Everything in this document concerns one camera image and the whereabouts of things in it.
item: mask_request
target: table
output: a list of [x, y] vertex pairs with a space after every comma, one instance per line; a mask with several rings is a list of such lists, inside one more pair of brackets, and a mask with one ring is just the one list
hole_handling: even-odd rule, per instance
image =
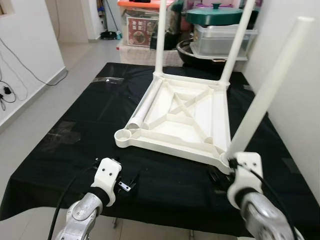
[[[248, 236], [239, 212], [225, 192], [215, 191], [208, 166], [199, 162], [130, 146], [119, 148], [114, 133], [131, 117], [152, 81], [154, 67], [107, 63], [98, 77], [124, 78], [119, 83], [93, 82], [39, 142], [10, 177], [0, 207], [0, 220], [36, 207], [55, 207], [70, 179], [95, 158], [117, 157], [125, 183], [139, 175], [130, 193], [122, 192], [103, 215], [218, 234]], [[214, 73], [191, 67], [165, 67], [164, 72], [217, 80]], [[228, 90], [233, 136], [254, 93], [240, 72]], [[263, 175], [279, 194], [305, 237], [320, 236], [320, 209], [283, 142], [265, 116], [247, 151], [262, 157]], [[76, 181], [66, 195], [68, 208], [87, 191], [95, 171]]]

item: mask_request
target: orange box lid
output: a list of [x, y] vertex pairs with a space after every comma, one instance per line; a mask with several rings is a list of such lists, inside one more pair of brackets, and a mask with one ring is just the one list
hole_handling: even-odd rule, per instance
[[[166, 0], [166, 7], [169, 7], [175, 0]], [[129, 0], [118, 0], [118, 6], [145, 8], [145, 9], [159, 9], [161, 0], [151, 0], [151, 2], [133, 2]]]

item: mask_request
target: green pot lid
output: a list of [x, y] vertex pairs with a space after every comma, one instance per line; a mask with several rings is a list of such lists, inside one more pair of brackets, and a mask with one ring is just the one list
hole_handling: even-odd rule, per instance
[[195, 8], [186, 12], [185, 20], [192, 24], [225, 26], [238, 24], [243, 13], [242, 9], [233, 7], [219, 7], [220, 3], [213, 3], [213, 8]]

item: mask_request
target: tiled floor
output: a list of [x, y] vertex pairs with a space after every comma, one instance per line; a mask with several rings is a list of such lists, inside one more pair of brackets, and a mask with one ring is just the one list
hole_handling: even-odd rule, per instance
[[[49, 88], [22, 115], [0, 135], [0, 200], [10, 175], [43, 138], [54, 123], [77, 99], [86, 86], [107, 62], [120, 62], [116, 50], [118, 41], [100, 41], [92, 44], [82, 55], [72, 55], [79, 46], [62, 53], [69, 75], [59, 85]], [[5, 221], [0, 221], [1, 240], [47, 239], [54, 209], [40, 207], [30, 209]], [[65, 223], [66, 210], [61, 210], [56, 232]], [[235, 239], [231, 236], [195, 232], [195, 240]], [[186, 229], [158, 226], [131, 220], [120, 220], [113, 229], [112, 218], [100, 216], [91, 232], [91, 240], [189, 240]]]

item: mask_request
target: black pot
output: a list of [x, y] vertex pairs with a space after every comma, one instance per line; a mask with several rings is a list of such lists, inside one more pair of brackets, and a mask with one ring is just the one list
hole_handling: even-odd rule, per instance
[[205, 69], [205, 70], [212, 70], [221, 72], [223, 71], [226, 60], [225, 59], [203, 59], [197, 58], [193, 54], [190, 43], [193, 42], [193, 39], [184, 40], [179, 42], [176, 45], [176, 49], [179, 53], [181, 60], [185, 63], [185, 65]]

